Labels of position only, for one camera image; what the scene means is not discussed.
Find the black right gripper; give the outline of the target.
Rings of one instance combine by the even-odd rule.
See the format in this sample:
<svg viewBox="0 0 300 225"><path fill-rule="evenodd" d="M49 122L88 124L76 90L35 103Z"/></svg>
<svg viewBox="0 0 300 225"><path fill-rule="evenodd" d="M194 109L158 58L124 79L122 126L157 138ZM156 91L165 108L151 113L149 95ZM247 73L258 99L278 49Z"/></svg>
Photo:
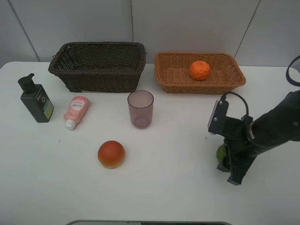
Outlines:
<svg viewBox="0 0 300 225"><path fill-rule="evenodd" d="M227 116L221 134L224 137L227 157L221 164L218 163L217 169L222 172L231 172L227 181L235 186L241 185L255 159L245 154L251 146L247 130L252 122L253 118L249 116L243 116L240 120Z"/></svg>

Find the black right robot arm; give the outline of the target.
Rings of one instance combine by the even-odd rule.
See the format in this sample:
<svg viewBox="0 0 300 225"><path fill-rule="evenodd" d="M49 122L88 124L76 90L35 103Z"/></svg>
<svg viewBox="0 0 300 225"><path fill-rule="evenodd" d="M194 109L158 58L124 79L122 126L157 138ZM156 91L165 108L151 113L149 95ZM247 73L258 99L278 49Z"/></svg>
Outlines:
<svg viewBox="0 0 300 225"><path fill-rule="evenodd" d="M288 141L300 140L300 92L294 91L272 110L253 120L226 115L229 103L223 95L217 104L210 132L224 137L216 152L217 168L229 172L228 182L240 185L255 158Z"/></svg>

